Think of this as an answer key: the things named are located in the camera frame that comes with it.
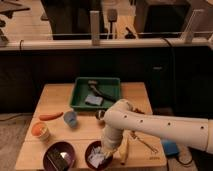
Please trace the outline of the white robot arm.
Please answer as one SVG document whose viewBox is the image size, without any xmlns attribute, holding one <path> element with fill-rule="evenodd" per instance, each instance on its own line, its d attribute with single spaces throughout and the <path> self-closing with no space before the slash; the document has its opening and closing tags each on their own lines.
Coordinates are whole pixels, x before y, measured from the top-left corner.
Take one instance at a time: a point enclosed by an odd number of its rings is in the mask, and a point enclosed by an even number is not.
<svg viewBox="0 0 213 171">
<path fill-rule="evenodd" d="M 143 132 L 213 154 L 213 119 L 139 114 L 126 99 L 114 103 L 104 114 L 102 151 L 111 157 L 120 147 L 125 130 Z"/>
</svg>

